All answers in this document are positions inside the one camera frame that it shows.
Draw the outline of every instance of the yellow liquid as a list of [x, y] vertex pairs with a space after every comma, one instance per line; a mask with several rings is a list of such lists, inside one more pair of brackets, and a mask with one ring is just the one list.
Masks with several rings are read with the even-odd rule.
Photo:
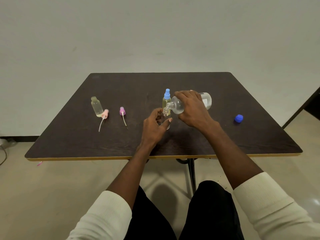
[[168, 102], [171, 102], [171, 98], [169, 98], [169, 99], [163, 98], [162, 99], [162, 108], [166, 107]]

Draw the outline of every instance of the floor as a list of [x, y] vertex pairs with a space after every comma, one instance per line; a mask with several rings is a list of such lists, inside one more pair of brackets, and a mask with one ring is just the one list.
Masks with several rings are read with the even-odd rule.
[[[286, 132], [304, 150], [301, 155], [253, 160], [320, 222], [320, 121], [302, 111]], [[66, 239], [127, 161], [48, 161], [37, 167], [37, 162], [24, 158], [31, 145], [8, 148], [9, 157], [0, 167], [0, 239]], [[195, 174], [197, 183], [214, 180], [232, 193], [218, 160], [196, 160]], [[191, 198], [188, 166], [150, 160], [140, 185], [179, 236]], [[244, 238], [259, 239], [234, 201]]]

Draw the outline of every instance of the blue bottle cap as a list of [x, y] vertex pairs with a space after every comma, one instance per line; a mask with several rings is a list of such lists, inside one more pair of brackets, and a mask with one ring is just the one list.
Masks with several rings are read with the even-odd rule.
[[170, 99], [170, 89], [165, 90], [164, 99]]
[[242, 116], [241, 114], [238, 114], [238, 115], [234, 118], [234, 120], [235, 120], [236, 122], [238, 122], [238, 123], [241, 123], [241, 121], [243, 121], [243, 116]]

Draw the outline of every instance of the bottle cap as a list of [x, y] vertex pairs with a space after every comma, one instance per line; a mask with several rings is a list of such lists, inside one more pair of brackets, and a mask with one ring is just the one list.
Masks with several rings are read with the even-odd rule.
[[243, 116], [242, 116], [241, 114], [238, 114], [238, 115], [234, 118], [234, 120], [235, 120], [236, 122], [238, 122], [238, 123], [241, 123], [241, 121], [243, 121]]
[[126, 115], [125, 109], [123, 107], [120, 107], [120, 115], [122, 116], [122, 112], [123, 115]]
[[164, 99], [170, 99], [170, 89], [166, 89], [165, 90], [165, 94], [164, 94], [164, 97], [163, 97]]
[[108, 110], [108, 109], [105, 109], [104, 112], [101, 114], [101, 117], [102, 117], [103, 119], [108, 118], [108, 113], [109, 113], [109, 110]]

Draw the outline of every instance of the white sweater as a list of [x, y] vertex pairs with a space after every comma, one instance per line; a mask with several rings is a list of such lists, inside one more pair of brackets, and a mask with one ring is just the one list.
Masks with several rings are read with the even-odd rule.
[[[261, 239], [320, 239], [320, 224], [313, 222], [266, 172], [239, 185], [234, 195]], [[131, 216], [121, 196], [104, 191], [68, 239], [124, 239]]]

